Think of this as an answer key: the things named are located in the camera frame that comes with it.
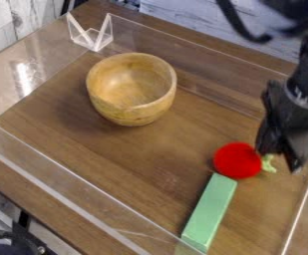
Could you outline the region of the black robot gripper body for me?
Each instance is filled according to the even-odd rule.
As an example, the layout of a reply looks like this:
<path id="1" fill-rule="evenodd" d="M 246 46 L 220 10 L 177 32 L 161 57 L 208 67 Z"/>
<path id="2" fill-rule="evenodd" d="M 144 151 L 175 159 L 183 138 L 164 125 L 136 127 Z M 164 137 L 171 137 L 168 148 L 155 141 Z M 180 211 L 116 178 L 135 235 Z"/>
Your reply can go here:
<path id="1" fill-rule="evenodd" d="M 262 94 L 266 117 L 260 125 L 262 139 L 303 139 L 308 136 L 308 99 L 295 88 L 270 81 Z"/>

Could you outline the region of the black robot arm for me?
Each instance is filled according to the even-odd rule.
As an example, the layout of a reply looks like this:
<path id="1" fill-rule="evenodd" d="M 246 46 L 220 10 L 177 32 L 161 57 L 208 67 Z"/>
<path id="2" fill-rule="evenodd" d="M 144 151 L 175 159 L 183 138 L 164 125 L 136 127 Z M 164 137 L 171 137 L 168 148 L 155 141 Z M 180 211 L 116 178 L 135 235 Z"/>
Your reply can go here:
<path id="1" fill-rule="evenodd" d="M 302 42 L 292 75 L 283 82 L 271 80 L 262 93 L 266 116 L 255 142 L 263 155 L 282 154 L 290 171 L 298 172 L 308 162 L 308 0 L 258 0 L 271 26 L 259 35 L 247 29 L 231 0 L 216 2 L 233 30 L 247 41 L 267 44 L 282 37 Z"/>

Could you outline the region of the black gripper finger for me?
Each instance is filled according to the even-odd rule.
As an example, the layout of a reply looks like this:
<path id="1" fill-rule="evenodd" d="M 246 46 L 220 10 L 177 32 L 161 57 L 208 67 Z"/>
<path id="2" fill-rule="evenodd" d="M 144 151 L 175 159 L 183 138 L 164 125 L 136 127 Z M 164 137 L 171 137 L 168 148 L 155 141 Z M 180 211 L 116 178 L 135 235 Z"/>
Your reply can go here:
<path id="1" fill-rule="evenodd" d="M 303 170 L 308 162 L 308 133 L 292 133 L 287 137 L 286 159 L 292 173 Z"/>
<path id="2" fill-rule="evenodd" d="M 274 116 L 267 116 L 262 122 L 255 148 L 262 155 L 283 152 L 283 130 Z"/>

